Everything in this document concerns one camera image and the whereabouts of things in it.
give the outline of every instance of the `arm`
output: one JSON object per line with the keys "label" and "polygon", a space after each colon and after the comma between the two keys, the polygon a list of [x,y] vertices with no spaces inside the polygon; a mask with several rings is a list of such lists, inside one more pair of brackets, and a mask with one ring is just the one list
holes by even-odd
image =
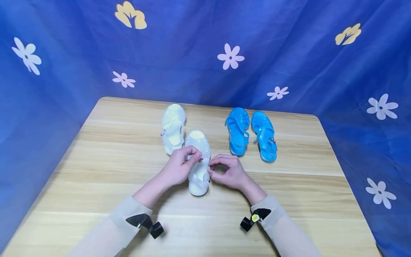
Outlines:
{"label": "arm", "polygon": [[251,204],[251,211],[259,208],[270,209],[271,213],[260,222],[282,257],[321,256],[313,242],[286,214],[275,197],[267,196],[264,190],[244,171],[238,157],[217,155],[209,165],[226,165],[225,174],[209,170],[212,180],[240,190]]}
{"label": "arm", "polygon": [[[187,155],[193,157],[186,161]],[[154,204],[173,185],[184,182],[191,168],[201,161],[201,152],[192,146],[175,150],[166,166],[142,186],[133,196],[127,197],[107,218],[92,230],[69,253],[69,257],[117,257],[139,232],[128,222],[128,217],[151,215]]]}
{"label": "arm", "polygon": [[321,256],[317,247],[286,214],[284,208],[273,196],[267,196],[251,178],[241,191],[251,203],[251,212],[256,209],[270,209],[271,213],[260,222],[282,257]]}

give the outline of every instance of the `blue fabric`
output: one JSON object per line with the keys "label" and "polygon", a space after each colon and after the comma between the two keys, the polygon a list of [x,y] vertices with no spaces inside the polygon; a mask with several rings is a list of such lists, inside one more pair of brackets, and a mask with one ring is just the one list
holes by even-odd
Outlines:
{"label": "blue fabric", "polygon": [[411,255],[409,1],[130,2],[0,2],[0,252],[114,96],[317,115],[383,254]]}

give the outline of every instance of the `sleeve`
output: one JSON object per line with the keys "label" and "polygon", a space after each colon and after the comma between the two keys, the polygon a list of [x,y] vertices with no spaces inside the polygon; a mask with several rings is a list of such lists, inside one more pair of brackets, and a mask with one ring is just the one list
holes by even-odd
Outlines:
{"label": "sleeve", "polygon": [[69,253],[69,257],[116,257],[138,233],[140,228],[129,224],[128,217],[139,214],[151,215],[152,210],[127,197],[107,218],[94,228]]}
{"label": "sleeve", "polygon": [[265,208],[271,213],[259,223],[274,243],[281,257],[322,256],[311,239],[286,214],[284,208],[273,196],[251,206],[251,211]]}

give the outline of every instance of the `sandal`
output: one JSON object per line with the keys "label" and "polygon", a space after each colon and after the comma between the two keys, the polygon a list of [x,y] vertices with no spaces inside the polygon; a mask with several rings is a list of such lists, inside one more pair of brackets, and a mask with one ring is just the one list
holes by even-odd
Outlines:
{"label": "sandal", "polygon": [[277,144],[274,141],[274,127],[270,119],[261,111],[256,111],[251,118],[251,127],[257,134],[256,140],[260,148],[261,159],[273,162],[277,158]]}
{"label": "sandal", "polygon": [[184,143],[185,112],[179,104],[167,107],[162,121],[161,137],[166,153],[171,155],[174,150],[181,149]]}
{"label": "sandal", "polygon": [[245,130],[250,125],[250,118],[246,110],[240,107],[234,108],[225,125],[229,130],[230,152],[232,155],[242,156],[245,154],[250,134]]}
{"label": "sandal", "polygon": [[194,164],[188,175],[188,189],[192,195],[204,195],[210,185],[208,163],[210,162],[210,145],[205,135],[199,130],[191,131],[185,140],[185,146],[194,146],[202,154],[202,162]]}

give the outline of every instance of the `wooden table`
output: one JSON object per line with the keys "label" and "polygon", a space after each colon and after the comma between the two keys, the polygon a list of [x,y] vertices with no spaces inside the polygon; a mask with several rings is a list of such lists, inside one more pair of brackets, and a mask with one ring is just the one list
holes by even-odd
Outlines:
{"label": "wooden table", "polygon": [[[128,194],[159,172],[168,160],[160,124],[169,104],[101,99],[3,256],[65,256]],[[212,156],[228,153],[224,122],[231,109],[183,107],[186,133],[200,129]],[[252,143],[256,135],[249,130],[250,144],[240,159],[244,169],[277,197],[324,256],[379,256],[319,120],[265,113],[275,127],[277,160],[269,164],[260,159]],[[274,255],[259,226],[247,234],[240,229],[250,211],[239,192],[211,183],[205,196],[194,197],[187,185],[171,189],[154,208],[153,219],[163,224],[165,236],[154,240],[142,229],[124,256]]]}

